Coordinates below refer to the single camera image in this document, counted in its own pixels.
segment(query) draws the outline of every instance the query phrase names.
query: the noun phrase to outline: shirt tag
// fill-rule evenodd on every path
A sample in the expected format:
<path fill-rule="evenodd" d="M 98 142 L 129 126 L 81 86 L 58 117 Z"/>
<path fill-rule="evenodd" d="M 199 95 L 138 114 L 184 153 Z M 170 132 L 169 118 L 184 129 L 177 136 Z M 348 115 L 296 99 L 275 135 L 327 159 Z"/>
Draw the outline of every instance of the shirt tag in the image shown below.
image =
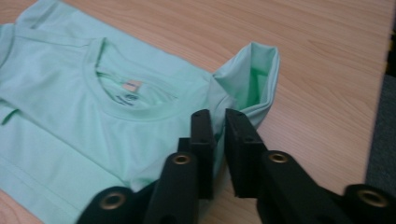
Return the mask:
<path fill-rule="evenodd" d="M 122 87 L 127 90 L 127 91 L 137 91 L 137 89 L 142 85 L 141 81 L 136 81 L 136 80 L 129 80 L 125 82 Z"/>

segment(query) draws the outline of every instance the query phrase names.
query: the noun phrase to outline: wooden table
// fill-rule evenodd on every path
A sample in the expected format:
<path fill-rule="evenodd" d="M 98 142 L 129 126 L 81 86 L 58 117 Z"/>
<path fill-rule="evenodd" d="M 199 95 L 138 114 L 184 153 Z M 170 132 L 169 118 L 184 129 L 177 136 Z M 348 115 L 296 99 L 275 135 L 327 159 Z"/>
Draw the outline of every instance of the wooden table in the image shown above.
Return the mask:
<path fill-rule="evenodd" d="M 33 0 L 0 0 L 0 23 Z M 277 46 L 276 100 L 258 132 L 323 187 L 364 180 L 389 45 L 391 0 L 68 0 L 151 45 L 215 71 L 250 41 Z M 0 192 L 0 223 L 39 223 Z M 230 184 L 202 223 L 260 223 Z"/>

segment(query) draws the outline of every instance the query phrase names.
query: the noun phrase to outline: folded shirt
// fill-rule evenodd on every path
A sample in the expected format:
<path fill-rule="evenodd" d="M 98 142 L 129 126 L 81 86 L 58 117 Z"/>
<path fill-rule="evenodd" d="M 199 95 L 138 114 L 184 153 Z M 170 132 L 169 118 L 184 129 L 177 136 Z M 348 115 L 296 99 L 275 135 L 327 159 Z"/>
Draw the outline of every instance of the folded shirt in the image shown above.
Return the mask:
<path fill-rule="evenodd" d="M 224 112 L 259 125 L 277 49 L 251 43 L 210 74 L 59 1 L 0 26 L 0 188 L 46 223 L 76 222 L 99 191 L 156 180 L 191 114 L 208 109 L 222 159 Z"/>

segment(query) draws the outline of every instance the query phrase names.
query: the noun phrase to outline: table surface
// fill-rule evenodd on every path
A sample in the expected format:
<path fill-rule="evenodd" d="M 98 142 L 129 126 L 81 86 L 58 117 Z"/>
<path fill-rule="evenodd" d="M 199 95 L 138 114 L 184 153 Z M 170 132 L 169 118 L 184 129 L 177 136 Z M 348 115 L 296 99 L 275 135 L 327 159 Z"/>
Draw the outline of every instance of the table surface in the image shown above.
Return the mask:
<path fill-rule="evenodd" d="M 0 0 L 0 23 L 33 0 Z M 275 103 L 258 132 L 326 189 L 362 183 L 371 145 L 394 1 L 67 0 L 151 45 L 214 72 L 251 41 L 277 46 Z M 40 221 L 0 191 L 1 223 Z M 255 201 L 230 183 L 202 223 L 260 223 Z"/>

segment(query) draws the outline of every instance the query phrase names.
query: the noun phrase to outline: t-shirt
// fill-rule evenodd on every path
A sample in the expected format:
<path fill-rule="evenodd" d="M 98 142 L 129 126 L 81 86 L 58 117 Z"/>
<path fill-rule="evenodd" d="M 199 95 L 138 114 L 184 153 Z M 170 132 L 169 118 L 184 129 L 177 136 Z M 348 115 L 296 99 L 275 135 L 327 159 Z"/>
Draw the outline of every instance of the t-shirt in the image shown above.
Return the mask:
<path fill-rule="evenodd" d="M 274 47 L 252 43 L 210 74 L 63 2 L 38 1 L 0 26 L 0 43 L 0 188 L 46 223 L 156 180 L 201 109 L 216 173 L 225 108 L 258 125 L 274 100 Z"/>

